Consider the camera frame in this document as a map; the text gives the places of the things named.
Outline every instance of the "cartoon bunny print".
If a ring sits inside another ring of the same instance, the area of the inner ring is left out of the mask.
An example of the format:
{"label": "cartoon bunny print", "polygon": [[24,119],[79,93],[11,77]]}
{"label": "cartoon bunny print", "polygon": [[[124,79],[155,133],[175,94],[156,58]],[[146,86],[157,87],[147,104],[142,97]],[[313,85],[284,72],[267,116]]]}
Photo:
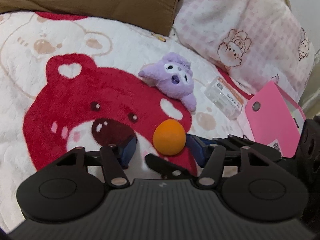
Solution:
{"label": "cartoon bunny print", "polygon": [[232,67],[241,65],[242,58],[248,52],[251,39],[244,31],[232,29],[218,48],[220,63],[229,71]]}
{"label": "cartoon bunny print", "polygon": [[279,75],[277,74],[276,76],[270,78],[270,80],[272,80],[275,84],[279,83]]}
{"label": "cartoon bunny print", "polygon": [[309,48],[310,48],[310,41],[306,35],[306,32],[303,28],[301,28],[301,40],[299,45],[299,61],[301,61],[303,58],[309,56]]}

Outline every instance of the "orange label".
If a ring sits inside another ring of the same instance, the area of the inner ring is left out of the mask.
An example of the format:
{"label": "orange label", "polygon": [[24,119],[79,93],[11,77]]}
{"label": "orange label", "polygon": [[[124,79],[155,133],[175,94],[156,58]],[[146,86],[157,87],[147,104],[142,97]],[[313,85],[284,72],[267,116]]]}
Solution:
{"label": "orange label", "polygon": [[218,81],[223,84],[224,87],[226,87],[230,93],[235,97],[238,102],[243,105],[243,99],[241,96],[233,89],[231,85],[229,85],[226,81],[224,81],[221,77],[218,78]]}

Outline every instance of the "clear plastic box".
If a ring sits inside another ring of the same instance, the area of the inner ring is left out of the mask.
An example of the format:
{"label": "clear plastic box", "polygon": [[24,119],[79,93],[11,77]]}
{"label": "clear plastic box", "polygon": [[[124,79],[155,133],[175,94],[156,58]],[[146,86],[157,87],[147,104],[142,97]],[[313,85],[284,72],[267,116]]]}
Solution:
{"label": "clear plastic box", "polygon": [[205,89],[204,94],[230,120],[236,120],[241,113],[243,99],[221,77],[215,78]]}

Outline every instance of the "bear eye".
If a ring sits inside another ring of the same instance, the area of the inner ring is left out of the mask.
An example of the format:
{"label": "bear eye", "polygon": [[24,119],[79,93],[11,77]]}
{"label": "bear eye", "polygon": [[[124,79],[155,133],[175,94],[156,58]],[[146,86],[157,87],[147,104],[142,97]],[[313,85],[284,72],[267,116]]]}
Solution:
{"label": "bear eye", "polygon": [[99,111],[100,110],[100,104],[97,102],[91,102],[90,108],[92,111]]}
{"label": "bear eye", "polygon": [[138,121],[138,116],[135,113],[129,113],[128,118],[133,123],[136,123]]}

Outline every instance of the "fuzzy blanket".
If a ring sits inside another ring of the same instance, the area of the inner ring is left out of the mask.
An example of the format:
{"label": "fuzzy blanket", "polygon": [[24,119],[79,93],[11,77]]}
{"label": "fuzzy blanket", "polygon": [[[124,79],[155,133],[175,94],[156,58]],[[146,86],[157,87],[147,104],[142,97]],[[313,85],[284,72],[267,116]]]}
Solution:
{"label": "fuzzy blanket", "polygon": [[[193,113],[138,77],[168,52],[191,63]],[[174,38],[132,25],[48,13],[3,14],[0,68],[0,227],[7,232],[23,221],[15,198],[19,184],[76,146],[98,150],[136,135],[137,150],[126,170],[132,181],[160,178],[144,157],[157,154],[152,135],[169,118],[201,137],[245,134],[252,139],[244,113],[230,121],[204,95],[220,75],[214,65]],[[169,160],[197,173],[187,149]],[[94,168],[90,172],[102,176]]]}

